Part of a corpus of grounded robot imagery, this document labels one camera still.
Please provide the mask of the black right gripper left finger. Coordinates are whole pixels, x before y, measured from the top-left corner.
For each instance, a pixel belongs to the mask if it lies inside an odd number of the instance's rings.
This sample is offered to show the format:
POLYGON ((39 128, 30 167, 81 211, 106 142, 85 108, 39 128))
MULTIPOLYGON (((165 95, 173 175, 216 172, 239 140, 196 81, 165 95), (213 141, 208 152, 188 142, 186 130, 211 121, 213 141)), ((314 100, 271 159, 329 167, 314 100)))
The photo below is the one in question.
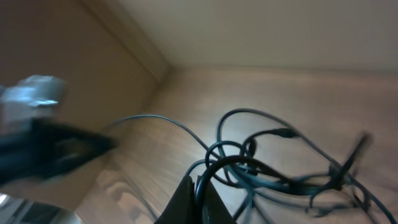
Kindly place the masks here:
POLYGON ((189 175, 185 176, 179 183, 165 210, 154 224, 195 223, 193 194, 193 180, 189 175))

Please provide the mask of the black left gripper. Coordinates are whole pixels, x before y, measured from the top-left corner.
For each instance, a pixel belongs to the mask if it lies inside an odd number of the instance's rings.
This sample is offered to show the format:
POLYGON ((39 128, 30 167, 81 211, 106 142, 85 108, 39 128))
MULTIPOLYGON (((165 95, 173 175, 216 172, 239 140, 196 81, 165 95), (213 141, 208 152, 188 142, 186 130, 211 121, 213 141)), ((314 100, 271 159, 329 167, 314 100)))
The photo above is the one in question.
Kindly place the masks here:
POLYGON ((100 133, 48 119, 32 119, 26 131, 1 135, 1 183, 68 174, 117 146, 100 133))

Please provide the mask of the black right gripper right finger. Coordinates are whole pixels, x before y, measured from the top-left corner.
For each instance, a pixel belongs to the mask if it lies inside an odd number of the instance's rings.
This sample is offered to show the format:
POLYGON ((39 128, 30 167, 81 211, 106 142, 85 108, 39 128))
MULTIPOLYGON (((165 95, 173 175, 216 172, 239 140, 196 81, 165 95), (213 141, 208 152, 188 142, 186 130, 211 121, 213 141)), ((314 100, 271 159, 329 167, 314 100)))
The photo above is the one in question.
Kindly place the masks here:
POLYGON ((236 224, 215 187, 209 182, 205 194, 201 195, 201 218, 198 216, 199 204, 196 202, 196 223, 199 224, 236 224))

